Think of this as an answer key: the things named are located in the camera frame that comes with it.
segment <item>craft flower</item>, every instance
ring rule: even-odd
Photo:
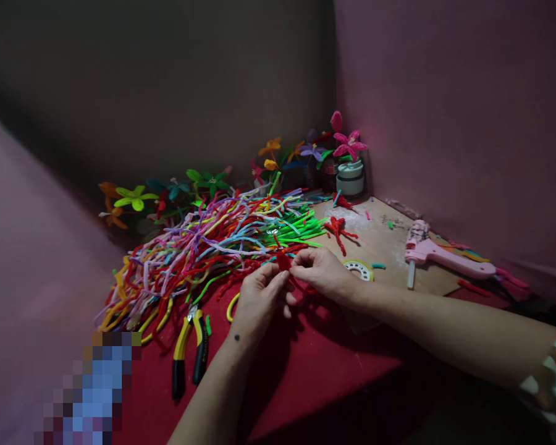
[[[334,138],[341,142],[342,145],[335,149],[334,156],[342,156],[345,153],[348,153],[352,156],[352,160],[356,162],[358,160],[358,154],[356,152],[364,151],[368,148],[366,144],[358,141],[359,136],[360,131],[358,130],[350,133],[349,137],[346,137],[341,133],[336,133]]]
[[[199,180],[196,183],[196,186],[200,189],[200,188],[204,188],[204,189],[209,189],[210,190],[210,197],[214,197],[214,195],[216,194],[216,189],[228,189],[229,185],[222,181],[222,178],[224,178],[227,174],[225,172],[220,172],[218,175],[216,176],[212,176],[212,174],[210,174],[209,172],[204,172],[202,173],[203,178],[202,180]]]
[[[135,211],[142,211],[144,210],[144,200],[145,199],[158,199],[159,197],[154,193],[146,193],[144,189],[146,187],[144,185],[137,185],[136,188],[131,192],[128,189],[124,189],[123,187],[116,188],[116,192],[122,195],[123,197],[120,200],[117,200],[114,204],[115,207],[123,207],[128,204],[132,204],[132,207]]]
[[[279,149],[280,149],[280,141],[281,141],[281,140],[282,140],[281,137],[277,137],[277,138],[274,138],[274,139],[270,139],[268,142],[266,142],[266,146],[265,146],[264,148],[262,148],[262,149],[259,151],[258,154],[259,154],[260,156],[263,156],[263,155],[269,153],[270,156],[272,156],[272,159],[274,160],[274,162],[276,162],[276,157],[274,157],[274,152],[275,152],[276,150],[279,150]]]
[[[105,208],[107,209],[106,212],[101,212],[99,214],[100,218],[105,218],[105,222],[109,227],[115,224],[117,227],[121,229],[127,229],[126,226],[122,221],[119,219],[121,214],[124,212],[121,208],[114,208],[111,205],[111,198],[119,199],[122,197],[119,193],[116,192],[117,186],[112,182],[102,182],[99,184],[99,188],[103,193],[105,193]]]
[[[118,208],[113,208],[113,207],[109,207],[107,209],[107,212],[101,212],[99,214],[100,218],[105,218],[105,222],[107,223],[107,225],[109,227],[111,227],[113,224],[115,224],[117,227],[121,228],[121,229],[127,229],[128,226],[126,226],[124,223],[122,223],[121,219],[119,219],[119,217],[122,215],[122,213],[124,212],[124,209],[122,209],[121,207]]]
[[[313,155],[313,157],[315,159],[317,159],[317,162],[323,161],[323,158],[321,157],[321,153],[323,153],[324,151],[327,151],[327,148],[318,147],[317,144],[313,144],[311,146],[309,146],[309,145],[303,145],[303,146],[306,146],[306,147],[309,147],[309,148],[301,151],[301,155],[303,155],[303,156]]]
[[[298,155],[301,154],[301,147],[303,146],[303,144],[305,143],[305,141],[301,141],[297,144],[297,146],[292,150],[292,152],[289,154],[289,159],[286,162],[287,164],[290,164],[292,162],[292,157],[296,156],[298,159]]]
[[[251,175],[253,175],[253,180],[258,181],[260,184],[263,184],[264,181],[262,180],[261,176],[259,175],[260,173],[262,173],[264,171],[263,168],[258,167],[255,164],[255,158],[253,158],[251,160]]]
[[[332,124],[332,130],[336,133],[342,131],[342,115],[339,111],[334,111],[332,118],[329,120],[329,123]]]
[[[106,198],[121,198],[121,195],[116,192],[117,186],[113,182],[102,182],[99,184],[99,188],[105,193]]]
[[[189,193],[191,191],[188,181],[177,182],[175,178],[171,178],[171,184],[167,186],[167,190],[171,201],[179,196],[179,192]]]
[[[270,171],[278,170],[278,164],[276,164],[271,159],[266,159],[266,162],[264,162],[264,167]]]

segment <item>pink pipe cleaner flower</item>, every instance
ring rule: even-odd
[[[334,138],[342,142],[342,145],[336,148],[334,152],[334,156],[343,156],[345,153],[348,153],[350,156],[352,156],[352,160],[356,162],[358,160],[358,154],[356,152],[364,151],[368,148],[366,144],[363,144],[362,142],[358,142],[359,136],[360,136],[360,131],[358,130],[355,130],[352,133],[350,133],[349,137],[346,137],[341,133],[336,133],[334,135]]]

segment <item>hot glue gun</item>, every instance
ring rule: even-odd
[[[435,261],[456,272],[475,279],[488,279],[496,273],[491,263],[478,263],[462,256],[457,256],[435,244],[428,231],[430,226],[422,219],[414,221],[406,239],[404,258],[410,264],[408,272],[408,289],[414,289],[416,264],[424,264],[426,260]]]

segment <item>red tablecloth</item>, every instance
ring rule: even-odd
[[[220,302],[210,300],[203,307],[210,314],[213,335],[209,340],[209,362],[229,331],[226,310],[238,286]],[[510,287],[513,295],[522,299]],[[498,298],[481,297],[459,290],[455,298],[506,308]],[[275,317],[252,365],[240,417],[240,436],[247,441],[268,436],[286,428],[345,396],[379,382],[393,396],[408,383],[408,370],[422,374],[433,361],[416,344],[393,329],[380,325],[356,336],[339,307],[328,299],[308,297],[292,320]],[[175,317],[161,337],[175,345],[183,316]],[[191,378],[195,358],[195,333],[188,343],[186,374]],[[121,422],[114,422],[114,443],[124,445],[165,444],[195,392],[187,391],[175,405],[171,399],[172,353],[162,356],[152,343],[142,348],[140,361],[132,363],[131,388],[123,391]]]

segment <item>yellow pliers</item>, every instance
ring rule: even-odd
[[[173,400],[179,400],[185,394],[185,348],[192,332],[192,326],[196,328],[198,337],[198,348],[196,350],[196,363],[193,367],[192,382],[197,385],[206,372],[208,361],[208,333],[204,323],[204,314],[197,305],[189,306],[187,316],[183,318],[183,327],[175,345],[173,354]]]

